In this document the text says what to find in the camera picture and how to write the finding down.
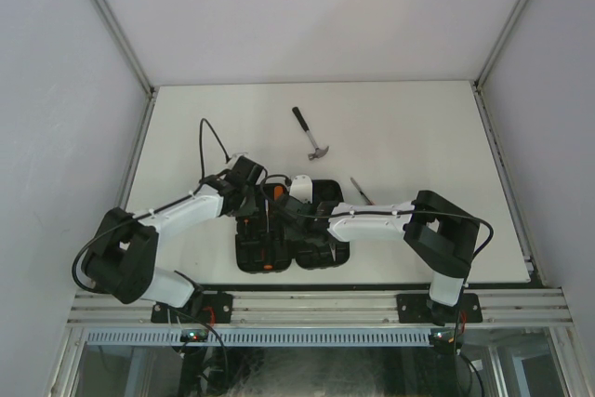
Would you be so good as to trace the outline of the black plastic tool case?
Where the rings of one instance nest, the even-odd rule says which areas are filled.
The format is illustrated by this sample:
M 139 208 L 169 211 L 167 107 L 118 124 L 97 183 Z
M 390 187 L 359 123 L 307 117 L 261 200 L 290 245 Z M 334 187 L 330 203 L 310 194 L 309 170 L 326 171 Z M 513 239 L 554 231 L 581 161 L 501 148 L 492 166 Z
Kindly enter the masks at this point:
M 235 258 L 240 271 L 286 271 L 293 263 L 304 270 L 342 266 L 350 245 L 322 234 L 322 222 L 286 214 L 272 204 L 288 194 L 282 183 L 257 187 L 247 210 L 236 217 Z

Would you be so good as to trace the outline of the orange grip bit screwdriver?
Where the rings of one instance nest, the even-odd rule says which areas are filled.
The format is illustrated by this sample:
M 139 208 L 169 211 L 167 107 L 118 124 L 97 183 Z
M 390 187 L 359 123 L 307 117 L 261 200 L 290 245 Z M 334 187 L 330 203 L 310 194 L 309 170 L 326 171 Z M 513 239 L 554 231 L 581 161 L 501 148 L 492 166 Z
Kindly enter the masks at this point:
M 283 195 L 284 195 L 284 187 L 281 185 L 276 185 L 273 189 L 273 200 L 277 201 Z

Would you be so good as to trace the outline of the black orange handled screwdriver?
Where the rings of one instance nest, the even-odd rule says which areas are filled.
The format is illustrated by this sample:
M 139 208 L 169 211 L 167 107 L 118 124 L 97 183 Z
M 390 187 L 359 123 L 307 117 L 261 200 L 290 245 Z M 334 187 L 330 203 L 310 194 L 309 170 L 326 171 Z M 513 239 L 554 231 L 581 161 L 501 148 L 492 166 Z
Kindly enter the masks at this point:
M 264 200 L 266 231 L 265 231 L 265 245 L 263 248 L 263 269 L 265 271 L 272 271 L 274 269 L 272 259 L 272 238 L 271 238 L 271 217 L 270 205 L 268 200 Z

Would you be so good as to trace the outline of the orange handled needle-nose pliers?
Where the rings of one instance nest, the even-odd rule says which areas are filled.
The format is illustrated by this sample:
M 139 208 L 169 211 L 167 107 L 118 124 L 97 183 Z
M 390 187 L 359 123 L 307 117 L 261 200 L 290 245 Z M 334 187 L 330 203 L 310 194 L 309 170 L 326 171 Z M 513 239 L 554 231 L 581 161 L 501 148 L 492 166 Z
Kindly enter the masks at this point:
M 329 244 L 329 250 L 330 250 L 330 253 L 331 253 L 331 257 L 332 257 L 333 262 L 336 262 L 337 261 L 337 248 L 336 248 L 336 245 L 333 244 L 333 243 L 330 243 Z

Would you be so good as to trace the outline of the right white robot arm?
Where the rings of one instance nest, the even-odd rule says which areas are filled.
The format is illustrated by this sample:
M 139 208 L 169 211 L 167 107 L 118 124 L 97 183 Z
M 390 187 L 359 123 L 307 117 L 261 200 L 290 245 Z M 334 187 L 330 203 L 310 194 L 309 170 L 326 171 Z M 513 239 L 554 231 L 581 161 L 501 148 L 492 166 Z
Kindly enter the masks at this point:
M 399 205 L 314 205 L 285 193 L 272 207 L 297 240 L 307 244 L 403 241 L 432 270 L 429 315 L 446 322 L 458 314 L 464 283 L 480 249 L 476 244 L 483 221 L 440 194 L 420 191 Z

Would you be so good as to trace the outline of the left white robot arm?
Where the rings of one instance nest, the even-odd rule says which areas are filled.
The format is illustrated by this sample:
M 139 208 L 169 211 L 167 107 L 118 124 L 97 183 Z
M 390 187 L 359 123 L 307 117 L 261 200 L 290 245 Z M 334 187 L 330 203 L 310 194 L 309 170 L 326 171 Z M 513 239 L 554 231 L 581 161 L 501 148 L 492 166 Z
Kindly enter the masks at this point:
M 79 280 L 82 273 L 90 279 L 94 287 L 80 286 L 90 293 L 111 295 L 123 304 L 163 303 L 182 322 L 196 321 L 204 310 L 199 285 L 180 272 L 158 267 L 158 251 L 198 224 L 238 215 L 254 197 L 264 171 L 241 155 L 230 168 L 204 177 L 169 204 L 139 214 L 111 209 L 73 262 L 73 278 Z

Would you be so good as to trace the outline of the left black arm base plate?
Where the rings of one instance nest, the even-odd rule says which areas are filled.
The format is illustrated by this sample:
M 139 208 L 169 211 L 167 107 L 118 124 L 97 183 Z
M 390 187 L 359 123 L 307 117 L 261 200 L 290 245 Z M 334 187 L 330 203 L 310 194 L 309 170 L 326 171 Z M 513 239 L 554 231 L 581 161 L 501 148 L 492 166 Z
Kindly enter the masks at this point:
M 152 308 L 154 324 L 228 324 L 233 310 L 233 295 L 221 291 L 195 294 L 182 308 L 157 302 Z

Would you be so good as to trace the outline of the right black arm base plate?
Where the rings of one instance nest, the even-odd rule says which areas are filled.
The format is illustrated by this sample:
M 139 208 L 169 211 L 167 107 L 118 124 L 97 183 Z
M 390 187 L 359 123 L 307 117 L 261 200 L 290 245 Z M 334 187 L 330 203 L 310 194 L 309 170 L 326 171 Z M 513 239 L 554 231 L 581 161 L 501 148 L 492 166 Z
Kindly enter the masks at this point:
M 424 293 L 403 293 L 396 296 L 399 322 L 404 324 L 453 324 L 457 317 L 465 317 L 467 323 L 483 322 L 479 297 L 463 294 L 454 307 L 436 303 Z

